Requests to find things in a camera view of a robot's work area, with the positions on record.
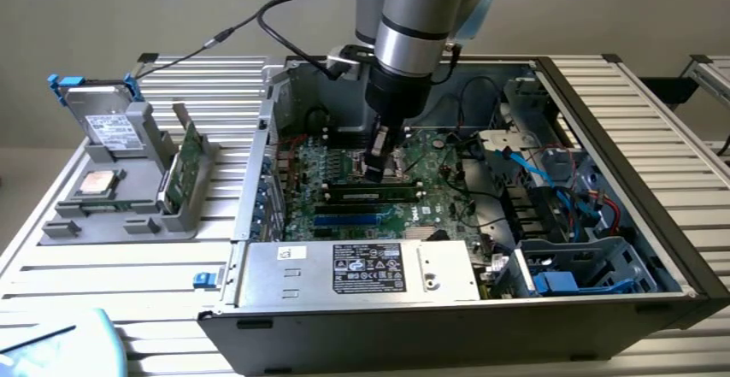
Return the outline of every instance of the power supply label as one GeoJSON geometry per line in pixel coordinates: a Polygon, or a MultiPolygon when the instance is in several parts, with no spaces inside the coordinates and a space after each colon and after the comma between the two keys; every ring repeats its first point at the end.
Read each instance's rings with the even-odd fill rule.
{"type": "Polygon", "coordinates": [[[338,294],[406,291],[399,243],[335,244],[332,289],[338,294]]]}

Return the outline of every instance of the white wall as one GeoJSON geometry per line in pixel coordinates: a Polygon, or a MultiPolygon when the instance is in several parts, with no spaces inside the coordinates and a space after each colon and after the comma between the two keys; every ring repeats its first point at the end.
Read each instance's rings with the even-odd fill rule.
{"type": "MultiPolygon", "coordinates": [[[[47,91],[49,73],[119,77],[140,52],[186,53],[263,1],[0,0],[0,145],[76,145],[73,119],[47,91]]],[[[323,53],[351,41],[354,7],[354,0],[302,0],[271,12],[271,24],[323,53]]],[[[615,52],[639,74],[673,75],[690,53],[730,54],[729,9],[730,0],[496,0],[467,52],[615,52]]],[[[283,49],[251,26],[215,53],[283,49]]],[[[705,138],[725,137],[730,113],[709,103],[686,112],[705,138]]]]}

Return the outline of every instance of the blue object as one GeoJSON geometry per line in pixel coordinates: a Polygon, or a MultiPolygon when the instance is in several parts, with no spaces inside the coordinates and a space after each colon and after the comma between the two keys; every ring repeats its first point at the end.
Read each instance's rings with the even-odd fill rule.
{"type": "Polygon", "coordinates": [[[200,272],[192,278],[194,289],[215,289],[218,274],[200,272]]]}
{"type": "Polygon", "coordinates": [[[533,277],[533,282],[541,296],[622,294],[630,292],[634,286],[634,280],[626,279],[613,286],[581,288],[571,272],[542,272],[533,277]]]}
{"type": "Polygon", "coordinates": [[[146,97],[142,96],[142,90],[139,89],[138,80],[132,77],[131,74],[124,75],[124,83],[132,91],[132,99],[135,100],[135,102],[144,102],[146,97]]]}
{"type": "MultiPolygon", "coordinates": [[[[503,152],[502,150],[496,150],[496,153],[501,156],[505,156],[506,154],[506,152],[503,152]]],[[[555,187],[555,183],[553,182],[553,179],[550,178],[550,175],[546,172],[543,172],[542,170],[535,168],[533,165],[530,165],[527,161],[522,158],[522,156],[517,154],[517,152],[511,151],[509,153],[510,153],[510,159],[518,162],[521,166],[526,168],[527,170],[530,170],[534,174],[538,174],[539,176],[542,176],[542,178],[546,180],[550,187],[555,187]]],[[[571,210],[573,202],[570,201],[566,194],[562,193],[562,191],[558,191],[558,198],[561,199],[561,202],[563,202],[569,210],[571,210]]],[[[577,205],[578,205],[578,208],[583,210],[583,212],[586,212],[589,215],[597,216],[597,212],[589,208],[585,202],[578,202],[577,205]]],[[[573,223],[574,223],[573,241],[577,242],[581,237],[581,223],[578,221],[574,221],[573,223]]]]}
{"type": "Polygon", "coordinates": [[[475,6],[475,10],[471,11],[471,15],[462,24],[459,30],[456,31],[456,36],[454,37],[459,41],[466,41],[474,39],[479,28],[483,25],[483,20],[487,18],[487,13],[490,12],[492,0],[482,0],[475,6]]]}
{"type": "MultiPolygon", "coordinates": [[[[56,313],[53,318],[65,316],[56,313]]],[[[104,310],[72,317],[29,328],[24,339],[0,336],[0,375],[127,375],[124,346],[104,310]]]]}
{"type": "Polygon", "coordinates": [[[60,102],[60,106],[68,106],[67,100],[64,99],[64,96],[60,93],[60,89],[59,89],[59,76],[56,74],[49,75],[47,81],[48,81],[48,87],[51,88],[51,92],[53,92],[53,95],[56,95],[56,100],[59,100],[60,102]]]}
{"type": "Polygon", "coordinates": [[[67,76],[59,82],[59,86],[73,87],[83,84],[87,79],[83,76],[67,76]]]}
{"type": "Polygon", "coordinates": [[[318,216],[315,226],[370,226],[378,224],[378,215],[318,216]]]}

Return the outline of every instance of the circuit board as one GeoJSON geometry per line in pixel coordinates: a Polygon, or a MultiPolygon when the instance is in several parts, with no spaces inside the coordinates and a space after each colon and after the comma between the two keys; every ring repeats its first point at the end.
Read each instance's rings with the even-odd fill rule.
{"type": "Polygon", "coordinates": [[[291,166],[284,168],[282,174],[287,200],[286,241],[424,239],[436,230],[443,230],[448,239],[478,243],[479,230],[468,227],[478,224],[476,219],[463,215],[463,223],[468,226],[459,222],[460,212],[454,214],[452,211],[455,208],[462,210],[464,199],[444,184],[438,172],[442,165],[455,162],[446,142],[446,134],[426,129],[407,138],[394,151],[382,186],[363,178],[363,149],[332,149],[322,139],[312,137],[290,147],[279,154],[279,164],[283,162],[291,166]],[[343,188],[358,191],[360,194],[344,194],[342,197],[358,199],[356,196],[360,196],[362,202],[358,204],[364,205],[367,213],[350,215],[350,218],[340,214],[339,209],[347,213],[347,210],[358,210],[358,206],[352,209],[348,201],[328,203],[324,199],[326,187],[332,193],[343,191],[343,188]],[[395,193],[400,196],[394,191],[406,194],[416,191],[418,199],[406,203],[382,200],[384,196],[380,195],[390,194],[392,198],[395,193]]]}
{"type": "Polygon", "coordinates": [[[175,214],[180,206],[188,203],[195,190],[203,146],[195,124],[188,122],[180,151],[175,155],[170,171],[160,186],[159,199],[166,212],[175,214]]]}

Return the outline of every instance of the blue connector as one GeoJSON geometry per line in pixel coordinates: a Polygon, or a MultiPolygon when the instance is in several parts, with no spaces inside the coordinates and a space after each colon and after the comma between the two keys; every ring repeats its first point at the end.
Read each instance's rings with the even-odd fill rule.
{"type": "Polygon", "coordinates": [[[194,289],[215,289],[218,274],[200,272],[192,278],[194,289]]]}

